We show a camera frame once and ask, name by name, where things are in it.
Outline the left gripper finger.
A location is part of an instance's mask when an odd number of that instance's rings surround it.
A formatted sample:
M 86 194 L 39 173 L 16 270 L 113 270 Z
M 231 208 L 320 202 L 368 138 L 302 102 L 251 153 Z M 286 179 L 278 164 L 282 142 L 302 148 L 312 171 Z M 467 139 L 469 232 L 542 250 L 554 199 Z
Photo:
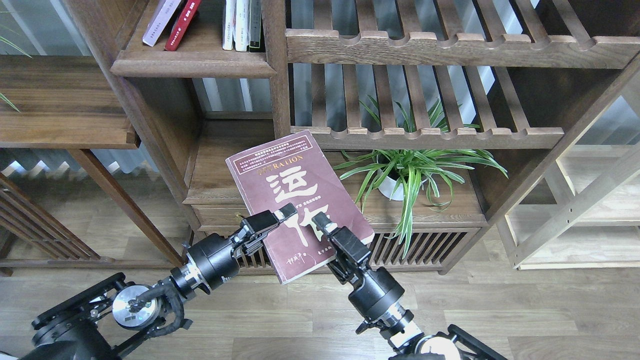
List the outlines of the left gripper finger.
M 278 223 L 284 223 L 286 220 L 290 219 L 292 216 L 297 214 L 297 209 L 292 203 L 288 203 L 283 207 L 275 210 L 273 215 Z

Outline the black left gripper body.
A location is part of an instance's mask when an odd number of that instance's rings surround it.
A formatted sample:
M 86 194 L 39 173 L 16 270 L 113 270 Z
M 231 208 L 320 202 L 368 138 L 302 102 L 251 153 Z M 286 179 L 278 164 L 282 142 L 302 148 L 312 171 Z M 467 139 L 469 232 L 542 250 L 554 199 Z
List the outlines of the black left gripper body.
M 264 245 L 265 237 L 280 224 L 281 221 L 270 210 L 244 218 L 238 231 L 230 236 L 233 247 L 231 255 L 234 258 L 254 255 Z

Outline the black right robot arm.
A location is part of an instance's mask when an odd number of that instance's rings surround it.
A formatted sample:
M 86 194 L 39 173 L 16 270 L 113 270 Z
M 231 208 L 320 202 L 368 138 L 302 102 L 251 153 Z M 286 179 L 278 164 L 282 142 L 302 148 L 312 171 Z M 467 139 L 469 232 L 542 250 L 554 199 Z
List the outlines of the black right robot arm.
M 395 351 L 396 360 L 502 360 L 503 356 L 459 326 L 447 332 L 424 333 L 400 299 L 404 288 L 383 267 L 370 267 L 371 251 L 347 227 L 339 227 L 323 212 L 313 223 L 330 241 L 336 256 L 328 267 L 341 284 L 353 289 L 348 299 L 363 317 L 356 333 L 377 328 Z

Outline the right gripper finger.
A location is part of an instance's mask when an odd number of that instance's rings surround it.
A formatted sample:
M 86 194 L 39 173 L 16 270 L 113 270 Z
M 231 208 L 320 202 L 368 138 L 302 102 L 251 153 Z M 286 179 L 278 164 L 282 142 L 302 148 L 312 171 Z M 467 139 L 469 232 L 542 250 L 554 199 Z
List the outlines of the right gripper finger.
M 317 226 L 318 230 L 326 236 L 330 236 L 338 228 L 338 224 L 331 221 L 324 212 L 318 212 L 318 214 L 313 217 L 313 223 Z

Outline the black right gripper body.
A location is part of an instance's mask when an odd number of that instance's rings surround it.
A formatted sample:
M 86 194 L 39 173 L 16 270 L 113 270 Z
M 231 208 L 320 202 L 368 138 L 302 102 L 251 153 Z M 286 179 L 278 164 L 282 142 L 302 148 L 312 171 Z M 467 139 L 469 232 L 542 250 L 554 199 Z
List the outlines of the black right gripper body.
M 370 269 L 370 249 L 347 227 L 336 228 L 327 233 L 327 239 L 335 250 L 334 260 L 327 266 L 340 284 L 354 284 L 361 280 L 363 274 Z

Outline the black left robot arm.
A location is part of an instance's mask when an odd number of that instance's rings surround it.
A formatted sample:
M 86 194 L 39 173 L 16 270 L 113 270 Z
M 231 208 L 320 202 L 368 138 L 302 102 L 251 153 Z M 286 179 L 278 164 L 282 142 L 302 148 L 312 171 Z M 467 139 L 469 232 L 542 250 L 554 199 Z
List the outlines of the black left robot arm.
M 126 282 L 118 272 L 33 322 L 34 350 L 26 360 L 121 360 L 149 338 L 187 330 L 185 302 L 195 290 L 210 294 L 238 275 L 242 256 L 253 255 L 263 239 L 297 214 L 294 205 L 244 218 L 229 237 L 211 234 L 187 249 L 185 265 L 155 285 Z

